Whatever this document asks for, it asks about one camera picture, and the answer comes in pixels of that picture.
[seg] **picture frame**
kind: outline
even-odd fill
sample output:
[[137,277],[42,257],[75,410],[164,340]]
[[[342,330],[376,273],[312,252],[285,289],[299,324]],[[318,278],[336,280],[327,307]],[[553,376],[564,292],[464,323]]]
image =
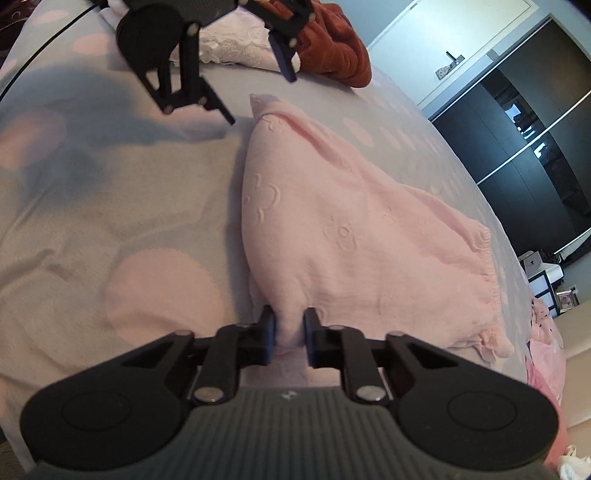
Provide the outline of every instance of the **picture frame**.
[[571,310],[579,305],[579,298],[577,297],[577,291],[575,288],[566,291],[558,291],[556,292],[556,297],[561,312]]

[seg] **pink cloth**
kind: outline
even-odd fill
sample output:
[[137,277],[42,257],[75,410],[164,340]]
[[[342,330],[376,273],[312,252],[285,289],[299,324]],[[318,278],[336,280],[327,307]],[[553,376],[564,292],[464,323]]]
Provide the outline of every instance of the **pink cloth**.
[[558,403],[566,379],[564,342],[543,300],[531,299],[531,360]]
[[546,466],[556,471],[556,462],[558,461],[558,457],[564,455],[564,451],[569,446],[569,434],[566,430],[566,420],[564,418],[564,413],[562,408],[560,408],[556,397],[550,391],[550,387],[544,380],[544,377],[528,358],[525,359],[525,367],[527,369],[528,385],[530,387],[534,387],[540,393],[544,394],[546,398],[552,402],[552,405],[558,414],[558,433],[545,461]]
[[302,314],[314,306],[325,325],[369,338],[399,330],[512,354],[486,227],[397,183],[293,105],[251,105],[242,236],[254,303],[274,308],[280,347],[302,345]]

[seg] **wall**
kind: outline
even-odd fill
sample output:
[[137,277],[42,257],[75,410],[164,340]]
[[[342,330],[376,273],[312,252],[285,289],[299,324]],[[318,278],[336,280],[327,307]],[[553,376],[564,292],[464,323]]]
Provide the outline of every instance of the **wall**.
[[[591,59],[591,24],[589,20],[570,3],[566,2],[566,0],[534,0],[534,2],[540,9],[499,42],[493,48],[495,52],[501,55],[510,50],[515,43],[519,42],[522,37],[527,35],[545,17],[551,15],[555,22],[574,40],[585,55]],[[434,115],[475,78],[479,77],[491,64],[492,60],[487,56],[482,58],[444,90],[441,95],[427,105],[423,109],[423,115],[428,118]]]
[[591,253],[564,269],[564,284],[559,289],[566,290],[571,285],[577,285],[581,303],[591,300]]
[[340,5],[368,46],[414,0],[323,0]]

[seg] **bed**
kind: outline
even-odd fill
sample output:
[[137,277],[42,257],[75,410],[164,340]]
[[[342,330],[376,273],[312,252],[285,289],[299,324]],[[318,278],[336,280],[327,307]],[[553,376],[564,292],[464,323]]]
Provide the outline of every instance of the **bed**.
[[[43,0],[0,91],[87,7]],[[306,74],[290,85],[239,66],[207,65],[204,75],[234,126],[197,106],[162,115],[91,12],[0,103],[0,425],[25,468],[33,461],[18,417],[38,389],[175,329],[211,335],[252,318],[241,240],[250,93],[298,105],[396,181],[491,230],[515,347],[492,368],[526,380],[531,293],[517,258],[464,166],[395,84],[380,72],[359,90]],[[481,362],[473,349],[457,353]]]

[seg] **black cable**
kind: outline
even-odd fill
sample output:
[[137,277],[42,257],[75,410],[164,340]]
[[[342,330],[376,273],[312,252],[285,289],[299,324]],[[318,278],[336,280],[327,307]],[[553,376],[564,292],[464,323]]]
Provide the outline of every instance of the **black cable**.
[[8,93],[8,91],[10,90],[10,87],[14,84],[14,82],[17,81],[17,79],[21,76],[21,73],[23,73],[25,71],[25,69],[31,64],[31,62],[33,60],[35,60],[39,54],[45,50],[45,48],[51,43],[53,42],[57,37],[59,37],[62,33],[64,33],[68,28],[70,28],[72,25],[74,25],[76,22],[78,22],[79,19],[81,19],[82,17],[84,17],[88,12],[94,10],[96,8],[96,5],[92,5],[92,7],[88,7],[86,10],[84,10],[80,15],[78,15],[74,20],[72,20],[70,23],[68,23],[65,27],[63,27],[62,29],[58,30],[57,33],[55,33],[49,40],[47,40],[32,56],[31,58],[29,58],[25,64],[20,68],[20,70],[17,72],[17,74],[12,78],[12,80],[8,83],[8,86],[4,89],[4,91],[2,92],[2,95],[0,95],[0,102],[2,102],[2,99],[6,96],[6,94]]

